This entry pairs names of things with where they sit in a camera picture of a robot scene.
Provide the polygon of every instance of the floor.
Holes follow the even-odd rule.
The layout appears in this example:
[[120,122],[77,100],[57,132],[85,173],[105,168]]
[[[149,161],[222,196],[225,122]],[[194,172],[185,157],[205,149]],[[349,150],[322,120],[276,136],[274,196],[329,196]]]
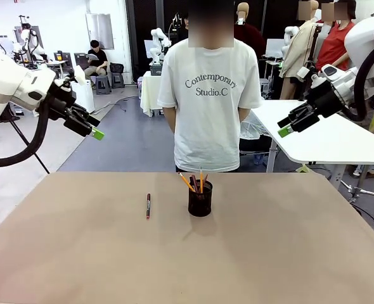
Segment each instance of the floor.
[[[135,95],[138,95],[138,90],[134,86],[114,89],[111,95],[95,96],[94,103],[96,109],[100,109],[116,103],[119,99]],[[113,106],[99,112],[96,118],[103,118],[111,107]],[[45,140],[38,151],[39,157],[50,172],[57,171],[84,139],[66,129],[62,122],[49,121]],[[36,123],[37,118],[34,118],[31,112],[27,112],[16,122],[29,141],[35,132]],[[12,126],[0,123],[0,158],[16,154],[24,148],[24,143]],[[0,223],[45,176],[46,172],[34,157],[10,167],[0,168]]]
[[[106,135],[104,140],[77,136],[66,130],[59,122],[49,125],[44,145],[39,156],[50,171],[111,171],[111,172],[173,172],[173,136],[163,116],[149,118],[142,113],[135,87],[115,90],[108,96],[96,96],[96,108],[101,108],[121,99],[116,106],[110,106],[98,116],[104,117],[99,129]],[[30,137],[35,120],[31,117],[18,122],[23,132]],[[19,137],[9,125],[0,125],[0,156],[8,147],[8,154],[23,148]],[[276,159],[277,172],[289,172],[299,167],[284,153]],[[241,158],[243,172],[265,172],[264,166],[255,166],[252,156]],[[316,172],[329,175],[326,170]],[[21,164],[0,168],[0,223],[19,204],[27,193],[46,175],[40,164],[31,158]],[[346,182],[353,185],[356,180],[348,175]],[[374,180],[368,180],[365,189],[374,191]],[[340,192],[346,197],[344,187]],[[362,196],[358,205],[374,216],[374,197]],[[366,221],[374,228],[374,222]]]

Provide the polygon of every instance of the table leg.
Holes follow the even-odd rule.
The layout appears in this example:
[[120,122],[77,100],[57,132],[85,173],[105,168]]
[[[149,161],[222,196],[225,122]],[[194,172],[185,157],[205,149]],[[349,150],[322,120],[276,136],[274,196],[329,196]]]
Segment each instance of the table leg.
[[276,154],[277,154],[277,142],[272,140],[270,150],[269,150],[268,167],[266,169],[267,173],[273,173]]
[[266,67],[264,68],[264,77],[263,78],[267,79],[266,76],[268,75],[268,63],[265,61],[264,64],[266,65]]
[[63,67],[62,67],[62,65],[59,65],[59,67],[60,67],[60,78],[64,79],[64,76],[63,76]]
[[335,165],[332,170],[331,184],[339,189],[340,182],[344,176],[346,165]]

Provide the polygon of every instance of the wall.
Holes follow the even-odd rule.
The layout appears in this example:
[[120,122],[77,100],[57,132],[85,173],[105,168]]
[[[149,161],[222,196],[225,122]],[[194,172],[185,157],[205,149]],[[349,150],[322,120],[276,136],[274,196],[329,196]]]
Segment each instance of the wall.
[[374,13],[374,0],[356,0],[356,21],[363,20]]
[[[91,13],[111,14],[114,50],[108,60],[125,66],[124,80],[131,83],[131,55],[124,0],[89,0]],[[0,35],[15,40],[13,29],[20,25],[18,15],[29,16],[29,23],[39,26],[45,52],[50,58],[57,50],[86,53],[90,49],[87,31],[86,0],[0,0]]]

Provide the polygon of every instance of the white t-shirt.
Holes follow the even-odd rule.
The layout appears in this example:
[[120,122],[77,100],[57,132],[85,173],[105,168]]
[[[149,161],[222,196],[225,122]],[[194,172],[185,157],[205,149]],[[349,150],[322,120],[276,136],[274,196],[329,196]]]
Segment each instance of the white t-shirt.
[[177,108],[174,161],[181,170],[227,172],[239,167],[238,107],[256,108],[261,89],[255,51],[235,46],[208,50],[188,39],[167,53],[158,104]]

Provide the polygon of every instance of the yellow pencil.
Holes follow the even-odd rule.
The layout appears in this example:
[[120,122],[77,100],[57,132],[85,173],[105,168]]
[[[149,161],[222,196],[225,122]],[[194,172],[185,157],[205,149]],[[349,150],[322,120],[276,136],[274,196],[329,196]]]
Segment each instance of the yellow pencil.
[[181,173],[179,173],[179,175],[180,175],[181,178],[183,179],[183,182],[185,182],[186,185],[191,189],[191,191],[195,192],[194,188],[191,187],[190,183],[186,180],[186,178],[185,178]]
[[203,193],[204,191],[204,176],[202,175],[202,167],[200,167],[200,192]]

